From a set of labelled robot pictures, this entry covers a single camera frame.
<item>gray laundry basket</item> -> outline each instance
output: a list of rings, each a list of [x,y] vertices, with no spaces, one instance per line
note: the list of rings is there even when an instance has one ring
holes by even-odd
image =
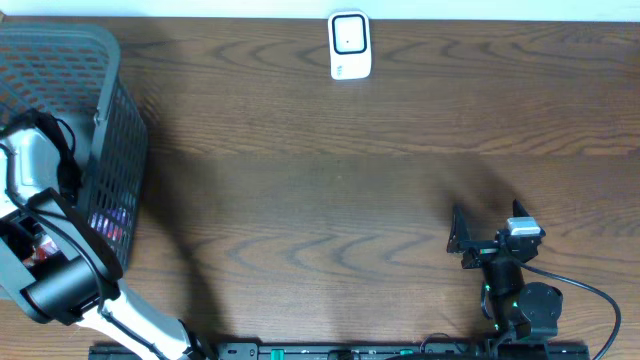
[[[148,139],[119,65],[103,28],[0,24],[0,122],[36,108],[71,126],[83,170],[77,210],[126,269]]]

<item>white wall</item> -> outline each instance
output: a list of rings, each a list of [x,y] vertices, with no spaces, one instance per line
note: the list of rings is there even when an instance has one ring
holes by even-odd
[[[8,15],[640,21],[640,0],[0,0]]]

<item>basket mesh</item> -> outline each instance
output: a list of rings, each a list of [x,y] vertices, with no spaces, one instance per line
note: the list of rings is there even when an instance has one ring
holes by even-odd
[[[98,41],[0,44],[0,122],[29,108],[93,116],[109,62]]]
[[[119,57],[113,36],[96,26],[0,25],[0,123],[36,108],[71,125],[85,173],[77,210],[126,269],[147,132],[118,79]],[[99,125],[97,109],[106,115]]]
[[[140,196],[147,133],[133,100],[119,81],[113,101],[102,159],[93,177],[89,213],[91,227],[107,239],[126,266]]]

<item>wood grain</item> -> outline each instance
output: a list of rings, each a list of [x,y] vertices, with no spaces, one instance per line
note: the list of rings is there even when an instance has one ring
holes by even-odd
[[[335,82],[324,21],[30,20],[118,38],[151,142],[127,281],[212,340],[486,331],[451,206],[490,236],[518,197],[548,233],[533,263],[619,302],[608,358],[640,351],[638,24],[375,21],[371,77]],[[612,310],[554,285],[559,338],[595,354]],[[107,340],[0,318],[0,358]]]

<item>cable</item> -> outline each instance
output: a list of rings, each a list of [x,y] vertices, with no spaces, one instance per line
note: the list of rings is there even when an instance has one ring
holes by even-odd
[[[4,144],[0,144],[0,150],[2,150],[4,152],[4,155],[7,157],[7,178],[6,178],[6,189],[5,189],[5,193],[7,194],[7,197],[9,197],[9,200],[11,200],[13,205],[16,208],[18,208],[18,210],[31,216],[35,221],[37,221],[41,225],[50,228],[51,231],[53,231],[62,239],[64,239],[67,243],[69,243],[69,245],[71,245],[71,247],[74,248],[74,250],[78,252],[78,254],[80,254],[82,259],[89,265],[89,269],[91,270],[93,274],[93,278],[96,281],[96,286],[98,287],[98,311],[102,311],[102,308],[104,307],[104,294],[105,294],[104,283],[100,279],[100,273],[97,270],[96,264],[93,262],[93,260],[91,260],[87,252],[71,236],[69,236],[69,234],[62,231],[59,227],[52,224],[49,220],[45,219],[37,212],[33,211],[32,209],[28,208],[27,206],[25,206],[24,204],[18,201],[18,199],[16,198],[16,194],[12,191],[15,185],[13,183],[13,176],[11,176],[13,172],[13,154],[11,153],[11,150]]]
[[[71,126],[69,126],[69,124],[67,124],[64,120],[58,119],[58,118],[55,118],[55,119],[57,122],[61,123],[67,129],[67,131],[69,131],[69,134],[71,134],[71,139],[73,139],[73,145],[69,147],[69,151],[71,151],[71,155],[75,155],[76,154],[76,134],[73,132],[73,130],[71,130]]]
[[[497,359],[498,358],[498,346],[502,345],[503,343],[505,343],[507,341],[511,341],[512,337],[513,337],[513,334],[512,334],[511,331],[507,331],[504,334],[500,335],[498,340],[496,340],[495,344],[493,344],[491,346],[491,350],[489,351],[489,356],[491,356],[491,358]]]
[[[434,336],[444,336],[447,339],[451,339],[451,336],[449,336],[449,334],[445,334],[445,333],[433,333],[429,336],[427,336],[426,339],[424,339],[424,341],[422,342],[422,344],[420,344],[420,352],[424,353],[425,351],[425,346],[427,346],[427,344],[429,343],[429,341],[431,340],[431,338],[433,338]],[[458,351],[460,351],[460,353],[464,353],[464,351],[462,351],[462,349],[460,348],[460,346],[458,346],[457,343],[452,342],[452,344],[456,347],[456,349],[458,349]]]
[[[68,221],[66,216],[60,215],[60,214],[56,214],[56,213],[52,213],[50,211],[44,211],[44,210],[39,210],[39,209],[31,209],[31,211],[35,211],[36,213],[38,213],[39,215],[42,215],[42,216],[48,216],[48,217],[56,218],[56,219],[59,219],[59,220]]]
[[[104,311],[104,302],[105,302],[104,294],[106,293],[106,291],[104,289],[104,282],[106,282],[106,280],[103,281],[103,279],[101,279],[102,276],[98,272],[98,268],[97,268],[96,264],[93,262],[93,260],[91,260],[91,258],[87,254],[87,252],[69,234],[67,234],[62,229],[60,229],[59,227],[57,227],[56,225],[51,223],[49,220],[45,219],[36,210],[30,209],[28,206],[25,206],[24,204],[22,204],[22,203],[20,203],[18,201],[18,199],[16,198],[16,194],[13,191],[11,191],[11,189],[13,188],[13,185],[14,185],[13,184],[13,177],[11,176],[12,175],[12,169],[13,169],[13,155],[11,153],[11,150],[7,146],[5,146],[4,144],[0,144],[0,149],[4,152],[5,156],[7,157],[7,178],[6,178],[6,190],[5,190],[5,192],[6,192],[7,196],[9,197],[9,200],[11,200],[13,205],[16,208],[18,208],[18,210],[20,210],[23,213],[29,215],[30,217],[32,217],[35,221],[37,221],[41,225],[43,225],[45,227],[48,227],[49,229],[51,229],[51,231],[53,231],[58,236],[60,236],[63,240],[65,240],[69,245],[71,245],[78,252],[78,254],[80,254],[82,259],[89,265],[89,269],[91,270],[91,273],[93,274],[94,280],[96,282],[96,286],[98,288],[98,309],[97,309],[98,314],[100,314],[107,322],[109,322],[110,324],[115,326],[117,329],[119,329],[120,331],[125,333],[127,336],[132,338],[134,341],[138,342],[140,345],[142,345],[145,348],[147,348],[149,350],[149,352],[151,352],[152,354],[156,355],[158,357],[158,359],[161,359],[161,360],[162,359],[166,359],[166,357],[153,344],[149,344],[147,341],[145,341],[144,339],[140,338],[139,336],[137,336],[136,334],[131,332],[124,325],[122,325],[120,322],[118,322],[111,315],[111,313],[107,313],[106,311]],[[43,212],[43,213],[45,213],[47,215],[55,215],[58,218],[62,218],[64,220],[66,220],[66,221],[69,221],[67,218],[62,217],[59,214],[53,214],[53,213],[48,213],[48,212]]]
[[[536,273],[538,275],[546,276],[546,277],[554,279],[554,280],[563,281],[563,282],[566,282],[567,284],[571,284],[571,285],[577,286],[577,287],[579,287],[581,289],[590,291],[590,292],[602,297],[603,299],[607,300],[609,302],[609,304],[611,304],[611,306],[613,307],[613,311],[616,313],[616,321],[615,321],[615,323],[613,325],[613,330],[611,331],[611,335],[609,335],[609,339],[607,339],[607,342],[604,343],[604,346],[602,347],[602,349],[600,349],[600,351],[598,351],[596,356],[593,358],[593,360],[602,359],[604,354],[609,350],[609,348],[611,347],[613,342],[616,340],[616,336],[618,336],[618,331],[620,331],[620,324],[622,322],[622,313],[620,312],[620,307],[618,306],[616,301],[613,300],[613,298],[611,296],[609,296],[607,293],[605,293],[604,291],[598,290],[598,289],[594,288],[591,285],[587,285],[587,284],[585,284],[583,282],[580,282],[580,281],[577,281],[577,280],[573,280],[573,279],[569,279],[567,277],[560,276],[560,275],[557,275],[557,274],[554,274],[554,273],[550,273],[548,271],[540,270],[540,269],[538,269],[536,267],[527,265],[527,264],[523,263],[522,261],[518,260],[515,256],[513,256],[511,254],[511,252],[506,249],[506,247],[504,247],[504,249],[506,250],[506,253],[511,257],[511,260],[516,265],[520,266],[521,268],[523,268],[525,270],[529,270],[532,273]]]

